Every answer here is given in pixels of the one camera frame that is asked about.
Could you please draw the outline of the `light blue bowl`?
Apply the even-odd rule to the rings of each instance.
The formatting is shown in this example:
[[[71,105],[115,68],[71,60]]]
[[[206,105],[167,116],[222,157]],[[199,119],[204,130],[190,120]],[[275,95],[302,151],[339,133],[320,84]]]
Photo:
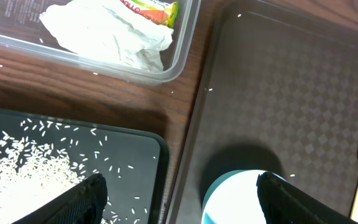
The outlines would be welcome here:
[[[257,196],[257,179],[264,170],[234,170],[207,189],[201,224],[266,224]]]

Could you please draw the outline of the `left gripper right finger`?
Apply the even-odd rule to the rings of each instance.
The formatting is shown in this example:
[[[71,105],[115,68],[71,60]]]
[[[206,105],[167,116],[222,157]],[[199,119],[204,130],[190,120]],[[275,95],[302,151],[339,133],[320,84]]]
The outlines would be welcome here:
[[[257,196],[267,224],[357,223],[271,172],[258,176]]]

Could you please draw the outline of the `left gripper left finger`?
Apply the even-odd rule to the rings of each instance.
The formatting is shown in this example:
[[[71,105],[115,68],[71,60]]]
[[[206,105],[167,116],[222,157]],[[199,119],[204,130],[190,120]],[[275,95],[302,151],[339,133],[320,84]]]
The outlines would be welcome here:
[[[102,174],[93,174],[14,224],[100,224],[108,188]]]

